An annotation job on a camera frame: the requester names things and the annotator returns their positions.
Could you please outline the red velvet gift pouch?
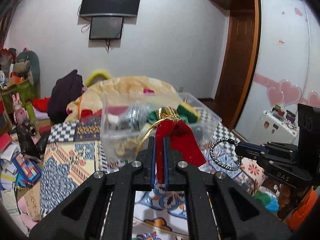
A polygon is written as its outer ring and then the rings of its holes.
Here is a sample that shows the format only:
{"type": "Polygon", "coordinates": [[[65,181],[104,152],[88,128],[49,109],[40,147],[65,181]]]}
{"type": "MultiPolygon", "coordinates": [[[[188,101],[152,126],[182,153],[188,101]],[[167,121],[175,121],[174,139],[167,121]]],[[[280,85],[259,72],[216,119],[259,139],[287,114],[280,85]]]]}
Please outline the red velvet gift pouch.
{"type": "Polygon", "coordinates": [[[166,117],[151,124],[140,141],[138,150],[142,147],[144,141],[148,139],[153,129],[156,130],[156,170],[159,183],[165,183],[165,138],[170,139],[170,148],[180,152],[183,161],[196,167],[205,164],[206,160],[198,146],[194,133],[188,124],[185,124],[178,116],[166,117]]]}

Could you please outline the yellow sponge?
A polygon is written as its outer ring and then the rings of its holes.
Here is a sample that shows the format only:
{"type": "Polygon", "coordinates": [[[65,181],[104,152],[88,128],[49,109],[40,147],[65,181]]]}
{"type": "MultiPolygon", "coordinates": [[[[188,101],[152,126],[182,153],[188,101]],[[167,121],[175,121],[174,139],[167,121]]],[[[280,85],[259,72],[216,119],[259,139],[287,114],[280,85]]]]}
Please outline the yellow sponge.
{"type": "Polygon", "coordinates": [[[179,104],[177,113],[185,116],[190,124],[197,123],[201,118],[200,113],[198,113],[194,107],[185,102],[179,104]]]}

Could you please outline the silver metallic scrubber bag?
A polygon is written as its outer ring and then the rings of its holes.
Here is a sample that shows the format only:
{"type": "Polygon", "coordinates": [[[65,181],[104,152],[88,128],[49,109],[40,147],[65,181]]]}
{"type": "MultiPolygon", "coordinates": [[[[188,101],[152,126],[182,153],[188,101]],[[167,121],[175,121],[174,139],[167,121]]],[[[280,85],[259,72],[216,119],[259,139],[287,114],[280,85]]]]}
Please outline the silver metallic scrubber bag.
{"type": "Polygon", "coordinates": [[[139,131],[148,121],[151,112],[152,109],[150,105],[142,105],[139,103],[129,105],[128,109],[118,117],[117,129],[139,131]]]}

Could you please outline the white drawstring pouch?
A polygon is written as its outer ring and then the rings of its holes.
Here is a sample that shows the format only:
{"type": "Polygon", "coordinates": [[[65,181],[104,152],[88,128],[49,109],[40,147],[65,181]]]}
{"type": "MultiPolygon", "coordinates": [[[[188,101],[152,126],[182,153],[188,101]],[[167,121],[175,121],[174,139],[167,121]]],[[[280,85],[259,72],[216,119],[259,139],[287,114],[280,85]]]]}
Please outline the white drawstring pouch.
{"type": "Polygon", "coordinates": [[[121,129],[121,118],[118,115],[108,114],[108,129],[119,130],[121,129]]]}

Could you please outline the white sticker suitcase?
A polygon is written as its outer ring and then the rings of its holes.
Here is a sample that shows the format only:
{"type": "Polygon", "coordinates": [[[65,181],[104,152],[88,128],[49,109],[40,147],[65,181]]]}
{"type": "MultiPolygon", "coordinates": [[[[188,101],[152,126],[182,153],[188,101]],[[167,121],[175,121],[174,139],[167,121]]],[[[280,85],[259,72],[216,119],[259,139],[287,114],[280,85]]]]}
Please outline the white sticker suitcase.
{"type": "Polygon", "coordinates": [[[296,117],[290,111],[263,111],[252,132],[251,142],[283,142],[293,144],[298,138],[299,128],[296,117]]]}

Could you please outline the orange sleeve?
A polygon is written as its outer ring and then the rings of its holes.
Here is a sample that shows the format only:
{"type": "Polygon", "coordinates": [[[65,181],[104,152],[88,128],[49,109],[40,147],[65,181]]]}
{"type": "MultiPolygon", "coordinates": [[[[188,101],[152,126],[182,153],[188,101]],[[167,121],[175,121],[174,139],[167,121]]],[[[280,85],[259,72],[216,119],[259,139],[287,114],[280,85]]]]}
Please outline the orange sleeve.
{"type": "Polygon", "coordinates": [[[314,190],[311,190],[306,200],[304,200],[299,207],[295,209],[286,223],[290,230],[296,231],[303,224],[304,220],[307,218],[311,212],[313,206],[317,201],[317,196],[314,190]]]}

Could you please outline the colourful geometric pencil case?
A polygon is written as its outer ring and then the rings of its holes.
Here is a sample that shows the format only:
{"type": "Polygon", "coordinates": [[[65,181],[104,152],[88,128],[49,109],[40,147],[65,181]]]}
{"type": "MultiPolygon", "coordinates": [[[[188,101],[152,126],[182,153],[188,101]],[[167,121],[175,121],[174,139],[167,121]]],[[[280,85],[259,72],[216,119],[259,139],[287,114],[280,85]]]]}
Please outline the colourful geometric pencil case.
{"type": "Polygon", "coordinates": [[[22,154],[18,154],[12,162],[23,180],[35,184],[40,179],[42,170],[33,160],[25,159],[22,154]]]}

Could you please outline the white sliding door with hearts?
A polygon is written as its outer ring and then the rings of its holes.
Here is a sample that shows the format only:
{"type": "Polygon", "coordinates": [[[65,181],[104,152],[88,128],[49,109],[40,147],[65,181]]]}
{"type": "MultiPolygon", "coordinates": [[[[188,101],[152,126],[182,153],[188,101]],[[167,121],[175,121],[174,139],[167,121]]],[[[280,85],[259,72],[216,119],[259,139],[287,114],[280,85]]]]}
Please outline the white sliding door with hearts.
{"type": "Polygon", "coordinates": [[[263,111],[319,107],[319,20],[303,0],[259,0],[260,42],[253,81],[235,127],[251,142],[263,111]]]}

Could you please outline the clear plastic storage bin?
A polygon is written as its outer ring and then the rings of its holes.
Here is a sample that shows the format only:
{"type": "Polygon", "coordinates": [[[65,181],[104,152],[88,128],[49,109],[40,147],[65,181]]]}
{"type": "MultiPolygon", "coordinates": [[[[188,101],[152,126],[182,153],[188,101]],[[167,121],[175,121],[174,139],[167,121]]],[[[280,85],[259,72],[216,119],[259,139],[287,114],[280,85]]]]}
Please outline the clear plastic storage bin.
{"type": "Polygon", "coordinates": [[[188,125],[200,148],[208,143],[221,118],[189,93],[104,93],[100,140],[103,159],[119,166],[133,161],[147,146],[147,137],[156,134],[159,111],[170,106],[188,125]]]}

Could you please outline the pink bunny figurine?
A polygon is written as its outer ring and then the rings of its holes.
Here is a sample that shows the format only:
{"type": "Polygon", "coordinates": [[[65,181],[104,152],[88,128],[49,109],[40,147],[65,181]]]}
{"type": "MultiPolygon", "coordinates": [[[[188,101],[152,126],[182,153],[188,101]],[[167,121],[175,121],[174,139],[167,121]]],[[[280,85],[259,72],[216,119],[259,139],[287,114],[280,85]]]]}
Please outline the pink bunny figurine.
{"type": "Polygon", "coordinates": [[[12,95],[12,107],[14,110],[14,121],[16,124],[22,125],[24,121],[29,120],[28,112],[22,105],[19,93],[12,95]]]}

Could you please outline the dark purple clothing pile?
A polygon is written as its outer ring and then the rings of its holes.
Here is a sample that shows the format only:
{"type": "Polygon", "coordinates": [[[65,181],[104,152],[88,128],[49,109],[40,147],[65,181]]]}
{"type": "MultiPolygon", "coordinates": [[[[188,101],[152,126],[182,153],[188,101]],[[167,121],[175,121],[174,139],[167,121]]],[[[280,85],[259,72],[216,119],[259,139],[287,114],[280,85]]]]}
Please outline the dark purple clothing pile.
{"type": "Polygon", "coordinates": [[[58,79],[48,102],[48,116],[52,123],[59,124],[67,118],[67,105],[82,94],[82,76],[77,70],[58,79]]]}

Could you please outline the grey plush toy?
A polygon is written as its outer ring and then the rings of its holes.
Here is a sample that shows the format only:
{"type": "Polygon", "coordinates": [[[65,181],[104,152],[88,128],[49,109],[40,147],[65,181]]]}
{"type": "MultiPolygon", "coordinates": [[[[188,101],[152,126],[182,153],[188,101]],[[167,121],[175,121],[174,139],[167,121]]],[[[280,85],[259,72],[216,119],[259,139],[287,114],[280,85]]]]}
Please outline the grey plush toy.
{"type": "Polygon", "coordinates": [[[37,54],[31,50],[19,53],[13,66],[13,72],[27,78],[32,86],[38,86],[40,83],[40,62],[37,54]]]}

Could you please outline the brown wooden wardrobe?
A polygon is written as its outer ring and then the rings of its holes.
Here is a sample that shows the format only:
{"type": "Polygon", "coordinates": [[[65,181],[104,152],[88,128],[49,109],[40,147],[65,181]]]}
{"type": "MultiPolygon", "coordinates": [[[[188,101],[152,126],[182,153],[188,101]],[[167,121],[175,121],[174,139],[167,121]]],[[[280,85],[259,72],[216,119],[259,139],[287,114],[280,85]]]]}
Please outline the brown wooden wardrobe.
{"type": "Polygon", "coordinates": [[[210,0],[229,11],[225,57],[214,111],[233,129],[252,83],[260,35],[259,0],[210,0]]]}

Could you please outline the small black wall monitor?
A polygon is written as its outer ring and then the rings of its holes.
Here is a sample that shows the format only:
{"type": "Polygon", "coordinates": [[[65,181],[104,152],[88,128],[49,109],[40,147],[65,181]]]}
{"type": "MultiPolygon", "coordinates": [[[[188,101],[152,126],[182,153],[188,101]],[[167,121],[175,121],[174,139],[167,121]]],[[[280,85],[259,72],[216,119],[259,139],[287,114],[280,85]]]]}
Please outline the small black wall monitor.
{"type": "Polygon", "coordinates": [[[124,25],[123,17],[93,17],[89,32],[90,40],[119,40],[124,25]]]}

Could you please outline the curved black wall television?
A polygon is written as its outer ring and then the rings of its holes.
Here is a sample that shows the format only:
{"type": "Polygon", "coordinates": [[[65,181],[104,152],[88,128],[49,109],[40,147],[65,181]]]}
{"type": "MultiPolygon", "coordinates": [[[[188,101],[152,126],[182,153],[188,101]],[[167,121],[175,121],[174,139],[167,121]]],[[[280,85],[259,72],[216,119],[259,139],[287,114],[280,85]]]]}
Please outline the curved black wall television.
{"type": "Polygon", "coordinates": [[[82,0],[79,15],[136,17],[139,4],[140,0],[82,0]]]}

